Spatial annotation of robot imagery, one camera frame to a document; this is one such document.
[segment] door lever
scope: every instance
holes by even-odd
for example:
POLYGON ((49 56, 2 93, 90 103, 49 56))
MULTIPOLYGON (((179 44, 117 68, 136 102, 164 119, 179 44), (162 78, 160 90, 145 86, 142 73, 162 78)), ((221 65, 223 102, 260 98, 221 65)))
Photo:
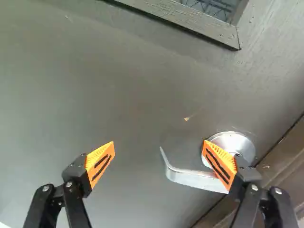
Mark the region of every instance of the door lever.
POLYGON ((162 149, 161 155, 166 166, 166 176, 169 180, 197 189, 228 194, 228 190, 212 171, 195 171, 173 167, 162 149))

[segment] bolt head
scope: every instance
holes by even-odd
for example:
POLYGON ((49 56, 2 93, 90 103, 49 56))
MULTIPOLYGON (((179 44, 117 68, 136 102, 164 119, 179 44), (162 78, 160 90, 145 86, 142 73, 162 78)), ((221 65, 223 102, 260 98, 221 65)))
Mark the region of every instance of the bolt head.
POLYGON ((42 191, 48 191, 48 190, 49 190, 49 185, 43 186, 42 191))
POLYGON ((68 183, 66 183, 66 187, 69 188, 69 187, 72 186, 72 184, 73 184, 73 183, 72 183, 71 181, 69 181, 68 183))
POLYGON ((282 195, 282 190, 280 190, 279 188, 275 188, 275 192, 279 195, 282 195))
POLYGON ((254 190, 254 191, 258 191, 258 187, 257 187, 257 185, 255 185, 255 184, 252 184, 252 185, 251 185, 251 189, 254 190))

